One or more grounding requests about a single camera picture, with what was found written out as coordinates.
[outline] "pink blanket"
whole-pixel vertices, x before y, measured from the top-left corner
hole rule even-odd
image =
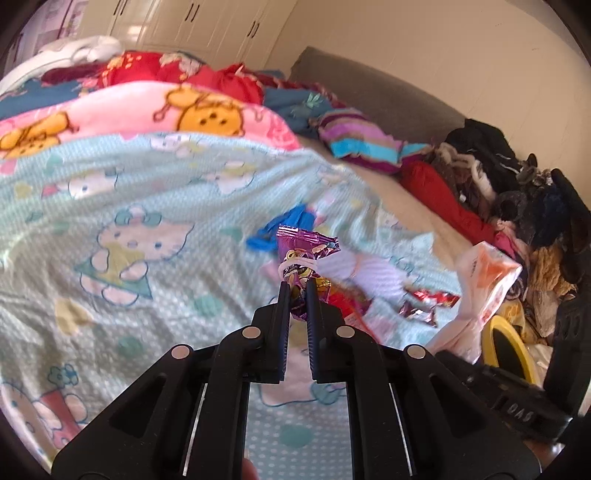
[[[131,82],[0,122],[0,174],[12,175],[18,159],[71,140],[109,134],[132,138],[161,131],[242,137],[283,150],[300,148],[283,119],[261,105],[187,84]]]

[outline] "pile of clothes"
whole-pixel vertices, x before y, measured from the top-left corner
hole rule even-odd
[[[561,236],[571,211],[534,154],[516,158],[498,128],[467,119],[421,159],[405,162],[400,183],[473,244],[486,241],[522,266],[499,314],[526,343],[547,343],[560,302],[576,285],[560,272]]]

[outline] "hello kitty print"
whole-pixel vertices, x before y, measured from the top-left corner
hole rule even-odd
[[[77,265],[80,285],[89,294],[119,306],[152,299],[149,265],[170,260],[184,247],[192,223],[175,223],[135,205],[122,210],[97,237],[99,249]]]

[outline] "dark blue cloth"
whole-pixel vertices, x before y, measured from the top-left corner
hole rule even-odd
[[[19,113],[36,110],[78,98],[83,86],[78,80],[42,85],[39,79],[27,80],[21,87],[5,93],[0,97],[0,120],[10,118]]]
[[[534,200],[535,235],[531,242],[534,249],[549,247],[563,233],[570,222],[569,207],[556,185],[544,188]]]
[[[273,110],[293,133],[318,139],[318,130],[308,123],[310,118],[334,110],[328,98],[312,90],[265,88],[263,105]]]
[[[300,203],[283,215],[279,215],[261,228],[256,235],[246,239],[246,245],[253,250],[273,251],[277,250],[277,229],[280,225],[312,230],[316,217],[313,213],[306,212],[306,204]]]

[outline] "red clothing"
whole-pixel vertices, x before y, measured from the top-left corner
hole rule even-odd
[[[491,245],[495,231],[490,223],[463,208],[437,170],[420,160],[405,161],[400,169],[400,184],[438,214],[472,244],[482,241]]]
[[[191,83],[257,105],[262,105],[263,100],[262,88],[256,81],[230,68],[215,71],[181,53],[126,51],[109,62],[99,76],[99,85],[109,87],[136,80]]]
[[[95,79],[98,78],[106,67],[106,63],[96,61],[93,63],[85,63],[83,65],[74,65],[73,67],[51,69],[43,74],[41,81],[49,83],[50,85],[57,85],[59,83],[71,82],[72,80],[85,78]]]

